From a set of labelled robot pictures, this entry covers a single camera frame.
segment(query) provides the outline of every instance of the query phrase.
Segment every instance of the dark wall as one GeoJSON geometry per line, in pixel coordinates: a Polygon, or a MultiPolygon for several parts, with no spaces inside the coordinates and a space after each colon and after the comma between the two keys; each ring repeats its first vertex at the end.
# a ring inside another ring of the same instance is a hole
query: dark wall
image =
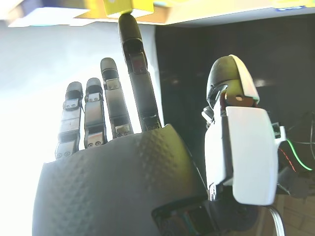
{"type": "MultiPolygon", "coordinates": [[[[204,176],[206,83],[214,61],[237,55],[247,66],[272,122],[292,126],[315,108],[315,14],[188,29],[157,27],[156,44],[165,123],[188,145],[204,176]]],[[[311,117],[289,133],[309,142],[311,117]]],[[[286,144],[283,148],[293,157],[286,144]]],[[[296,144],[315,168],[310,147],[296,144]]]]}

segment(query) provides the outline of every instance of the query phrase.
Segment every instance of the robotic hand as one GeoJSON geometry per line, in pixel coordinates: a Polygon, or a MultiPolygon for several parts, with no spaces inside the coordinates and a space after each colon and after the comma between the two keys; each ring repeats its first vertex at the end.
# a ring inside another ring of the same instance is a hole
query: robotic hand
{"type": "Polygon", "coordinates": [[[56,161],[44,164],[38,184],[33,236],[207,236],[251,228],[257,205],[273,201],[278,163],[271,123],[256,108],[259,97],[244,64],[221,58],[209,76],[210,107],[203,113],[210,124],[209,195],[180,136],[160,125],[136,20],[122,15],[119,32],[142,133],[133,134],[115,62],[105,58],[113,140],[106,140],[101,82],[91,78],[84,97],[86,149],[79,151],[83,91],[71,83],[56,161]]]}

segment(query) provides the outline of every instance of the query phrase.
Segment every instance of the red wire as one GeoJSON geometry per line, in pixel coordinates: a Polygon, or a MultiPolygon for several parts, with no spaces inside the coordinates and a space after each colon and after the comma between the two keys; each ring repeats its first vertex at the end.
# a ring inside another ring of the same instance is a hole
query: red wire
{"type": "Polygon", "coordinates": [[[294,170],[294,172],[296,172],[296,170],[295,170],[295,168],[294,168],[292,162],[291,162],[290,159],[288,158],[287,154],[286,154],[281,148],[279,148],[279,150],[284,154],[284,156],[286,157],[286,159],[287,159],[288,162],[290,163],[290,165],[291,165],[292,169],[294,170]]]}

